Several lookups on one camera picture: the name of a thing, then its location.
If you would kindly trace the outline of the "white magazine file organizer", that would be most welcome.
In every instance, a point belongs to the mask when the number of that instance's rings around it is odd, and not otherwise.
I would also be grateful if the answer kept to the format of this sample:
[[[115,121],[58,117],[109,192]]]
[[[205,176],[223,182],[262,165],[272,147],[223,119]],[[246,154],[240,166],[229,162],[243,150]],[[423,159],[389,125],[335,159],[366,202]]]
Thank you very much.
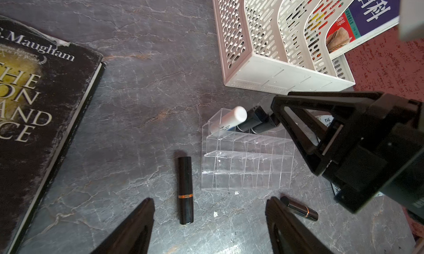
[[[354,0],[213,0],[224,85],[285,95],[355,85],[326,37]]]

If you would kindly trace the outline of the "black lipstick orange band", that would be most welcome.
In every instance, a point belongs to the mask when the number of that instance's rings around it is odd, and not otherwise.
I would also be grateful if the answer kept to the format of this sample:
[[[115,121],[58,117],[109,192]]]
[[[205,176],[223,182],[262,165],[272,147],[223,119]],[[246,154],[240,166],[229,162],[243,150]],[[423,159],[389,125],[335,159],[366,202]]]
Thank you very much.
[[[194,194],[192,159],[189,156],[178,160],[178,213],[181,225],[194,222]]]

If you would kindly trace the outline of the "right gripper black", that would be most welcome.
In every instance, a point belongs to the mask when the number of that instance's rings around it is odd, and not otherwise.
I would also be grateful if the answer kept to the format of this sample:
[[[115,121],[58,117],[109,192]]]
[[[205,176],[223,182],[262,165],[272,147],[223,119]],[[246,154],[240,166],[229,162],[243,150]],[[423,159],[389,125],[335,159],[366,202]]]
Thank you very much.
[[[290,92],[271,110],[352,213],[377,193],[424,217],[424,104],[381,92]]]

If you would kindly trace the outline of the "white lip balm tube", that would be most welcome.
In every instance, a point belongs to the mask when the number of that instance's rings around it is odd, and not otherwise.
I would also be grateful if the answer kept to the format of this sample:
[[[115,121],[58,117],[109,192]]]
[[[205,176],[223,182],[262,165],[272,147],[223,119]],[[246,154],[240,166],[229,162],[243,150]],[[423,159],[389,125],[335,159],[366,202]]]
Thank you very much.
[[[243,123],[247,119],[247,111],[244,107],[237,106],[232,110],[222,109],[210,120],[210,133],[214,134],[221,130],[230,130]]]

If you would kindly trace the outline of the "black lipstick angled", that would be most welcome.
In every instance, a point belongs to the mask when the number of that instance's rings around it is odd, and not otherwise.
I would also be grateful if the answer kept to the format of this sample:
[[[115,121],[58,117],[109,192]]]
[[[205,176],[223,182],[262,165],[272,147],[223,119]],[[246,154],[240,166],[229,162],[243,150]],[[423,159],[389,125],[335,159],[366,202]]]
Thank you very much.
[[[267,113],[263,110],[261,106],[255,106],[249,111],[247,111],[247,118],[244,122],[236,126],[236,131],[238,132],[248,132],[255,126],[263,123],[267,118]]]

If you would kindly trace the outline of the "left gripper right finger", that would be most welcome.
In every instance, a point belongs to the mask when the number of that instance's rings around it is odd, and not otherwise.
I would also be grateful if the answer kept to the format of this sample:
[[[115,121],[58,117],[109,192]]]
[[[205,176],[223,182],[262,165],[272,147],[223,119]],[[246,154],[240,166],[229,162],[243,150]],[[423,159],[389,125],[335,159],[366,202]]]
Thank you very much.
[[[277,197],[266,203],[266,221],[275,254],[330,254],[327,248]]]

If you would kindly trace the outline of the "black hardcover Maugham book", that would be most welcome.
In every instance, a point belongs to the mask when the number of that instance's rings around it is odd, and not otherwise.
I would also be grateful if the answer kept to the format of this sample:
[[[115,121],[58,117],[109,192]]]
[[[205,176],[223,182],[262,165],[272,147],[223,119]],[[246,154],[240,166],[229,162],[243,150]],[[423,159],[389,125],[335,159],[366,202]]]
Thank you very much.
[[[1,253],[19,249],[105,68],[97,51],[1,17]]]

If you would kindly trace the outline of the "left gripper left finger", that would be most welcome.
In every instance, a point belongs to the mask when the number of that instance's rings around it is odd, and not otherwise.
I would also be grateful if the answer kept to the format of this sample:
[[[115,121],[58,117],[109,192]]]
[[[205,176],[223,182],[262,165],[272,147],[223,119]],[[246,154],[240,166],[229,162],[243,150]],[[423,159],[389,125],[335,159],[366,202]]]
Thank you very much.
[[[150,245],[154,213],[153,199],[146,198],[92,253],[146,254]]]

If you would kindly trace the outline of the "black lipstick gold band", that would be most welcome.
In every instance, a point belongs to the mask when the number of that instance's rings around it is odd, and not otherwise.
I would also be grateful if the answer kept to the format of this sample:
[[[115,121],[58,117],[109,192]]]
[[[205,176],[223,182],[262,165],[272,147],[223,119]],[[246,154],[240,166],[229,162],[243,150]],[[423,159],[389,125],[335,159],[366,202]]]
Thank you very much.
[[[289,197],[282,196],[280,198],[280,201],[288,207],[290,210],[292,210],[295,214],[298,214],[299,216],[302,216],[303,218],[306,218],[311,221],[318,221],[319,214],[314,211],[313,209],[307,207],[306,205],[303,205],[299,202],[296,202]]]

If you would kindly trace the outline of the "blue book in organizer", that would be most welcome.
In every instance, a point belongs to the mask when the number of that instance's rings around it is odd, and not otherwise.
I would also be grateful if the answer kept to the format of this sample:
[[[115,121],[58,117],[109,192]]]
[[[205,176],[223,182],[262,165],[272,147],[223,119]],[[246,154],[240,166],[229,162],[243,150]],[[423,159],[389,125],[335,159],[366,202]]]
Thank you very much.
[[[331,26],[326,46],[330,57],[347,53],[399,23],[401,0],[354,0]]]

